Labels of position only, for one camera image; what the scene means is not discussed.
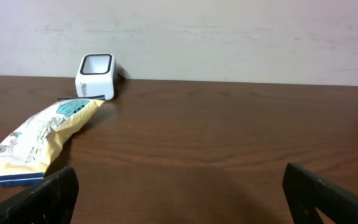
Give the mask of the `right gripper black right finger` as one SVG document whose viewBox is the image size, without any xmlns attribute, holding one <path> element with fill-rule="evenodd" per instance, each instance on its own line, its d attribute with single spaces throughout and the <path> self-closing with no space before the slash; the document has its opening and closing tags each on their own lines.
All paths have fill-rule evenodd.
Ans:
<svg viewBox="0 0 358 224">
<path fill-rule="evenodd" d="M 283 191 L 294 223 L 322 223 L 322 212 L 335 223 L 358 223 L 358 196 L 333 182 L 288 163 Z"/>
</svg>

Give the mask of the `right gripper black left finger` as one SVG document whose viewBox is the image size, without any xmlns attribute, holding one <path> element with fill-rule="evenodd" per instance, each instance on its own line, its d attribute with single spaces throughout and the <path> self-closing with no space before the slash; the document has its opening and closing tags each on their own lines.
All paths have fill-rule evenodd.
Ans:
<svg viewBox="0 0 358 224">
<path fill-rule="evenodd" d="M 70 223 L 79 192 L 76 172 L 64 167 L 0 203 L 0 223 Z"/>
</svg>

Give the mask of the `cream snack bag blue trim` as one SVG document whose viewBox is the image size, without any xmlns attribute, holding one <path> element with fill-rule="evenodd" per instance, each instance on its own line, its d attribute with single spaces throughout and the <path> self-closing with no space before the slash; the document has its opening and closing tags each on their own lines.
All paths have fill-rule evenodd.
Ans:
<svg viewBox="0 0 358 224">
<path fill-rule="evenodd" d="M 22 123 L 0 143 L 0 187 L 42 181 L 66 141 L 103 103 L 97 98 L 61 100 Z"/>
</svg>

